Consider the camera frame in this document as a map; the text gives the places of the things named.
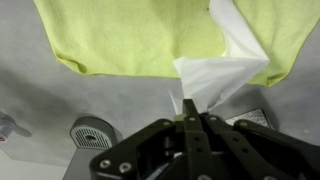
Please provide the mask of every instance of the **robotic arm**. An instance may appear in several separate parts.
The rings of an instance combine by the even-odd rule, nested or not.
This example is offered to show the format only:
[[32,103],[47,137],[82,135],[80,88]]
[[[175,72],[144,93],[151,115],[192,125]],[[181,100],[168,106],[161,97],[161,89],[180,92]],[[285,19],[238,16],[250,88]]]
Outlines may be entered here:
[[190,99],[183,108],[96,156],[92,179],[320,179],[319,147],[247,120],[229,126]]

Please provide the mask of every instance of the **yellow-green towel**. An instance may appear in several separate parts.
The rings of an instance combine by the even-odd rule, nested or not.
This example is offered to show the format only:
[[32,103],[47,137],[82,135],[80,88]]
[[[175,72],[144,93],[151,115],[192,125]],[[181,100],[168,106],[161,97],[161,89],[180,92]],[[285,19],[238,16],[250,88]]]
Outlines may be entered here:
[[[209,0],[35,0],[59,61],[83,74],[178,77],[172,61],[218,57],[223,35]],[[320,17],[319,0],[236,0],[270,58],[249,83],[272,86],[291,70]]]

